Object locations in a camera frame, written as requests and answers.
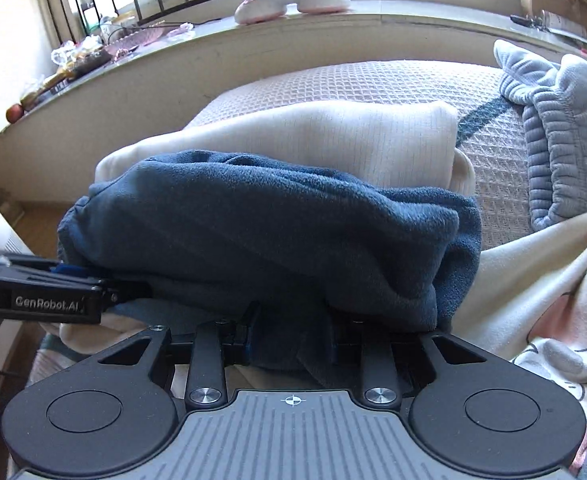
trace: red round object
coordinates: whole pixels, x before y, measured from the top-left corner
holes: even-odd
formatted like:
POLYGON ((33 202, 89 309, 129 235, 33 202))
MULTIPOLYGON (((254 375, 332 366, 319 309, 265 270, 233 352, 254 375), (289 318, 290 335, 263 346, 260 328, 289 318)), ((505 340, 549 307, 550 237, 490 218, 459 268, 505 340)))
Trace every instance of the red round object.
POLYGON ((23 107, 19 104, 14 104, 7 108, 7 113, 5 114, 5 117, 11 124, 13 124, 17 122, 23 115, 25 115, 25 110, 23 109, 23 107))

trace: crosshair symbol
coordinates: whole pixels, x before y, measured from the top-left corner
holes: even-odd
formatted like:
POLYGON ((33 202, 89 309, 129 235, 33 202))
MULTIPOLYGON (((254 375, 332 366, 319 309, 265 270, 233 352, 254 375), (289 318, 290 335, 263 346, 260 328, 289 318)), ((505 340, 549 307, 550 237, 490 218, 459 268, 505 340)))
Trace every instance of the crosshair symbol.
POLYGON ((286 402, 287 404, 289 404, 289 406, 298 406, 298 404, 300 404, 301 402, 305 402, 305 399, 301 399, 298 396, 295 395, 290 395, 289 397, 287 397, 286 399, 280 399, 283 402, 286 402))

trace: silver screw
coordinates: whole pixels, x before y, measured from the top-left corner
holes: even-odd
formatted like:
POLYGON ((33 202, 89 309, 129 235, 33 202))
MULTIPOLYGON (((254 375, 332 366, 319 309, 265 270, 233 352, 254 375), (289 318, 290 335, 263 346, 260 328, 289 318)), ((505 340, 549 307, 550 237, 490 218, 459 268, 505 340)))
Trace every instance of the silver screw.
POLYGON ((189 398, 198 404, 211 404, 221 397, 222 394, 215 388, 197 388, 189 394, 189 398))
POLYGON ((396 400, 396 392, 389 388, 372 388, 365 392, 365 399, 374 404, 389 404, 396 400))

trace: window sill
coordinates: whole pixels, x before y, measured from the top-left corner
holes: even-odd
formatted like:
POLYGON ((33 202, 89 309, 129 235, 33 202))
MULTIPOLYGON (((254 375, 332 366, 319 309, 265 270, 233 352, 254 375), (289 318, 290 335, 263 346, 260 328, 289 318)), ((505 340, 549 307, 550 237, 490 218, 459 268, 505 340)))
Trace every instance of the window sill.
MULTIPOLYGON (((148 46, 139 48, 125 59, 94 70, 78 81, 70 83, 66 88, 47 98, 34 110, 30 111, 21 121, 39 114, 42 110, 52 106, 61 99, 69 98, 77 89, 90 85, 110 75, 114 71, 133 68, 136 63, 150 56, 156 56, 167 49, 188 48, 192 43, 207 41, 214 36, 222 40, 233 41, 234 37, 242 34, 268 34, 277 32, 281 27, 296 27, 308 30, 317 28, 321 34, 328 24, 354 27, 358 25, 380 24, 411 24, 432 27, 447 27, 458 30, 468 30, 481 34, 489 34, 528 45, 534 49, 542 49, 556 57, 564 54, 585 56, 577 48, 565 43, 556 36, 516 25, 508 16, 493 14, 483 10, 467 9, 464 7, 447 6, 443 4, 414 2, 408 0, 356 0, 348 12, 339 14, 323 14, 317 16, 301 14, 295 6, 289 6, 284 18, 272 22, 256 25, 237 25, 233 18, 223 18, 214 22, 197 25, 195 36, 191 39, 161 38, 148 46)), ((10 124, 0 133, 8 133, 16 127, 10 124)))

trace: plush toy foot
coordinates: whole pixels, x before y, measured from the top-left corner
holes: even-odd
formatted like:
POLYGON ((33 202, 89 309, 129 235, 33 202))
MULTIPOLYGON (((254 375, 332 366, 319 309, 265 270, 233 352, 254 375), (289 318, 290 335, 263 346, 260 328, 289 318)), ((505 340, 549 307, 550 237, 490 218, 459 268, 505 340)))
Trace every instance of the plush toy foot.
POLYGON ((286 10, 285 6, 279 6, 268 0, 245 0, 236 9, 234 19, 240 25, 251 25, 251 23, 274 20, 282 16, 286 10))
POLYGON ((300 0, 298 10, 307 14, 340 12, 349 9, 350 4, 351 0, 300 0))

